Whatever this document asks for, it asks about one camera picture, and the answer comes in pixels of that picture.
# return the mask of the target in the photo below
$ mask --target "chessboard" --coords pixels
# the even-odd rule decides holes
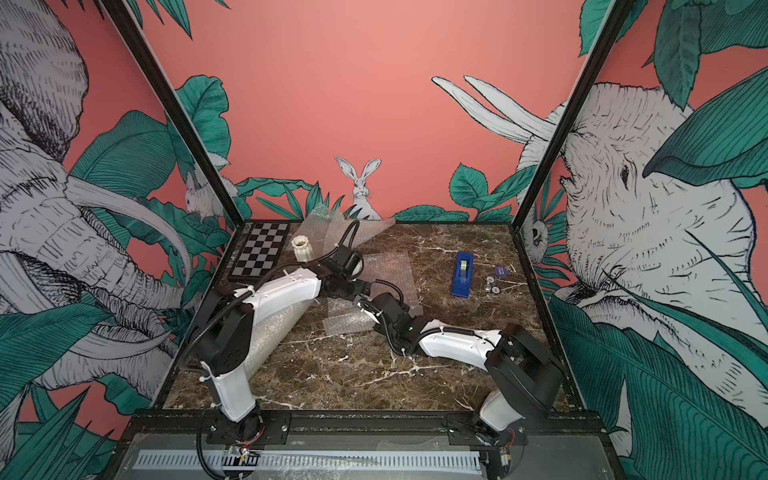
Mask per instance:
[[[277,258],[283,251],[288,237],[289,223],[257,222],[248,235],[243,249],[240,251],[230,279],[234,277],[248,280],[258,280],[270,268],[277,265]]]

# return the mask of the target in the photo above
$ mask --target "black cable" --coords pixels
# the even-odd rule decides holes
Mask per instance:
[[[205,455],[203,455],[203,424],[205,423],[205,414],[208,410],[210,409],[205,409],[203,410],[203,413],[200,414],[200,423],[197,424],[197,432],[195,433],[195,450],[197,450],[197,461],[200,463],[200,467],[203,469],[203,472],[205,472],[206,475],[213,478],[214,480],[242,480],[243,478],[250,477],[252,472],[248,472],[247,475],[241,474],[242,476],[237,477],[225,477],[223,475],[219,475],[214,472],[213,469],[205,461]]]
[[[403,296],[402,296],[402,290],[397,287],[394,283],[390,283],[386,280],[381,280],[380,278],[377,278],[376,280],[373,280],[374,283],[381,283],[382,285],[387,285],[389,288],[395,290],[397,292],[397,296],[399,297],[398,303],[402,305]]]

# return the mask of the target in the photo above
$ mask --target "marble tabletop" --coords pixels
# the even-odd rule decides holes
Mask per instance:
[[[291,226],[295,231],[298,224]],[[245,236],[238,239],[244,242]],[[507,225],[396,224],[358,250],[407,253],[424,314],[455,326],[501,329],[519,323],[547,344]],[[475,255],[468,299],[451,296],[456,252]],[[295,261],[285,249],[280,261]],[[233,260],[227,265],[232,268]],[[493,266],[510,270],[498,295],[484,291]],[[227,284],[226,275],[220,284]],[[475,410],[495,390],[488,373],[450,359],[395,356],[373,331],[327,336],[325,299],[299,319],[250,380],[266,409]],[[201,409],[211,402],[197,376],[182,372],[164,408]],[[568,410],[560,394],[555,407]]]

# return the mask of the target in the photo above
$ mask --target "tropical leaf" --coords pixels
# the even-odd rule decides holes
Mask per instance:
[[[555,208],[558,207],[560,204],[560,200],[563,197],[563,194],[565,193],[565,190],[562,188],[552,197],[552,200],[549,201],[549,205],[547,206],[546,210],[544,210],[544,213],[541,215],[541,218],[547,218],[549,215],[554,211]]]
[[[242,218],[245,220],[251,218],[253,212],[251,211],[250,207],[248,206],[248,202],[244,197],[232,197],[232,201],[235,203],[237,211],[240,212]]]
[[[758,0],[738,15],[729,15],[727,4],[701,9],[701,52],[714,53],[740,45],[748,48],[768,47],[768,1]]]
[[[451,177],[449,191],[458,205],[472,208],[472,202],[478,197],[488,195],[488,181],[481,171],[459,164]]]
[[[296,215],[290,213],[288,210],[282,208],[280,205],[273,204],[272,202],[270,202],[266,198],[258,197],[256,200],[258,200],[260,204],[262,204],[265,207],[269,208],[270,210],[272,210],[276,214],[281,215],[281,216],[287,218],[288,220],[301,220]]]
[[[752,290],[750,290],[746,284],[731,270],[723,260],[718,257],[712,250],[709,249],[706,245],[701,243],[701,240],[696,238],[691,232],[686,230],[686,233],[693,238],[696,243],[701,245],[711,256],[712,258],[717,262],[718,265],[720,265],[723,270],[728,274],[730,279],[733,281],[733,283],[738,287],[739,291],[742,295],[744,295],[744,298],[749,303],[749,305],[752,307],[752,310],[757,315],[757,318],[760,319],[760,322],[763,324],[766,329],[768,329],[768,310],[766,310],[766,306],[763,305],[762,302],[760,302],[754,293],[752,293]]]
[[[258,190],[270,197],[282,197],[286,193],[286,188],[290,190],[297,188],[312,190],[312,186],[304,180],[278,180],[277,178],[247,178],[235,185],[235,187],[237,187],[238,197],[247,197],[254,190]]]
[[[160,5],[163,5],[165,11],[168,12],[170,17],[184,29],[189,38],[192,38],[192,30],[190,28],[190,18],[187,15],[187,7],[184,5],[184,0],[157,0]]]
[[[131,7],[131,11],[134,13],[134,17],[136,17],[136,22],[139,24],[139,27],[144,27],[144,19],[141,17],[141,10],[139,9],[139,4],[137,0],[125,0],[128,3],[128,6]]]
[[[339,197],[338,199],[336,199],[336,202],[334,202],[333,208],[331,209],[331,213],[336,212],[339,209],[339,207],[341,207],[341,200],[344,200],[344,196],[343,195],[341,197]]]
[[[556,268],[542,268],[540,266],[534,266],[533,270],[541,277],[541,278],[547,278],[547,279],[555,279],[559,278],[562,280],[569,280],[568,275],[563,273],[562,270],[556,269]]]
[[[478,216],[475,217],[475,222],[510,223],[512,222],[510,212],[512,212],[512,207],[509,206],[497,208],[496,210],[488,210],[478,214]]]
[[[0,479],[50,478],[46,472],[55,465],[55,462],[61,461],[58,453],[64,445],[62,439],[67,437],[74,425],[74,419],[87,393],[88,391],[85,390],[72,399],[35,432],[5,464],[5,468],[0,472]]]
[[[467,222],[469,214],[466,212],[445,212],[429,219],[431,222]]]
[[[146,198],[165,184],[175,166],[165,125],[133,110],[88,145],[70,175],[124,197]]]
[[[550,247],[547,249],[547,256],[551,257],[552,255],[557,255],[558,253],[565,253],[568,251],[568,247],[565,245],[550,245]]]
[[[301,211],[301,205],[299,205],[296,195],[294,195],[285,185],[283,185],[283,189],[285,190],[286,197],[288,197],[288,204],[290,205],[291,210],[293,210],[293,214],[296,215],[299,220],[304,220],[304,213]]]
[[[51,368],[93,325],[111,316],[90,293],[83,293],[80,303],[40,313],[0,315],[0,410],[24,385]]]
[[[152,404],[119,375],[110,373],[98,379],[97,382],[107,388],[104,399],[114,405],[120,415],[133,415],[136,410],[148,409]]]
[[[184,2],[181,0],[159,1],[166,10],[169,8],[168,4],[181,3],[181,7],[184,7]],[[216,77],[198,75],[184,82],[184,85],[176,90],[176,93],[181,106],[184,107],[187,115],[189,115],[197,134],[200,135],[206,151],[227,158],[232,141],[230,139],[229,125],[221,117],[221,114],[229,110],[230,102],[227,99],[227,93],[221,86],[221,80]],[[166,118],[168,133],[173,141],[176,159],[179,164],[179,173],[181,178],[186,181],[188,174],[192,174],[194,177],[195,160],[187,148],[187,144],[179,135],[179,131],[174,126],[174,122],[167,115]]]
[[[625,382],[631,459],[639,475],[652,480],[768,475],[768,433],[682,362],[632,329],[592,323],[555,296],[549,308],[585,403],[600,413],[609,431]]]
[[[541,261],[541,263],[543,265],[547,265],[547,266],[558,266],[560,268],[563,268],[563,269],[566,269],[566,270],[569,270],[569,271],[571,269],[567,264],[561,262],[560,260],[558,260],[558,259],[556,259],[554,257],[544,257],[544,259]]]
[[[198,270],[190,277],[190,282],[184,287],[184,293],[181,295],[181,304],[187,305],[198,292],[204,292],[208,288],[210,279],[214,275],[208,270]]]
[[[317,204],[321,204],[322,202],[323,192],[320,190],[320,182],[316,182],[312,188],[310,188],[310,192],[306,195],[306,209],[304,211],[309,215],[312,210],[315,210]]]
[[[645,5],[648,5],[648,0],[634,0],[634,3],[632,4],[632,9],[629,11],[629,15],[627,15],[627,19],[624,20],[624,24],[621,26],[621,30],[619,31],[619,35],[616,37],[616,41],[619,41],[619,38],[626,35],[626,33],[629,31],[632,24],[634,24],[634,21],[637,20],[637,17],[639,17],[640,14],[643,13],[643,9],[645,8]]]
[[[639,303],[653,311],[663,313],[677,320],[708,341],[719,346],[752,372],[760,383],[768,387],[768,346],[765,346],[744,332],[715,322],[698,313],[638,296],[617,283],[611,276],[608,276],[608,278],[616,283],[624,292],[632,295]]]
[[[442,215],[445,213],[445,208],[436,207],[435,205],[416,205],[415,207],[406,208],[394,215],[395,220],[404,222],[428,222],[432,217]]]
[[[504,195],[504,192],[497,192],[495,194],[477,197],[475,198],[475,201],[472,202],[472,208],[477,210],[478,213],[481,213],[489,208],[498,207],[503,203],[500,200],[504,197]]]
[[[768,173],[768,68],[698,108],[643,170],[691,185]]]
[[[560,286],[551,280],[536,277],[536,281],[541,288],[552,290],[553,292],[556,292],[560,289]]]
[[[656,76],[670,100],[680,108],[694,89],[701,56],[700,7],[673,9],[667,1],[656,30]]]
[[[504,192],[504,196],[498,201],[498,204],[501,205],[505,201],[518,195],[524,188],[528,187],[533,181],[535,173],[536,165],[523,168],[522,170],[515,172],[515,174],[511,175],[507,180],[501,182],[491,193],[496,194],[498,192]]]

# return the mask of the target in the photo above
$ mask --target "clear plastic sheet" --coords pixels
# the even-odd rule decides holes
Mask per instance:
[[[296,232],[291,239],[304,235],[310,241],[310,245],[312,245],[314,253],[316,257],[318,257],[321,254],[320,251],[323,249],[323,244],[326,241],[326,232],[328,231],[328,226],[330,226],[330,224],[331,214],[328,211],[328,207],[324,204],[318,204],[317,207],[306,216],[301,225],[299,225],[299,228],[296,229]],[[291,242],[286,243],[286,248],[288,251],[293,251]]]
[[[245,374],[252,377],[296,325],[314,300],[294,303],[258,322],[251,330],[250,348],[245,357]]]
[[[419,305],[419,291],[413,282],[411,262],[407,253],[374,253],[363,256],[365,266],[360,278],[372,282],[375,279],[386,280],[397,285],[402,290],[404,301],[411,306],[411,316],[423,314]],[[384,292],[397,295],[388,286],[374,283],[371,287],[371,298]],[[341,299],[328,299],[328,318],[323,321],[326,335],[365,332],[373,328],[370,316],[355,308],[351,302]]]
[[[339,210],[333,214],[333,218],[331,218],[330,225],[326,231],[326,241],[323,245],[323,253],[328,253],[333,250],[334,246],[344,234],[344,230],[346,230],[352,221],[353,219],[351,218],[345,220],[344,215]],[[361,220],[352,248],[362,245],[394,224],[394,218],[385,218],[383,220]]]

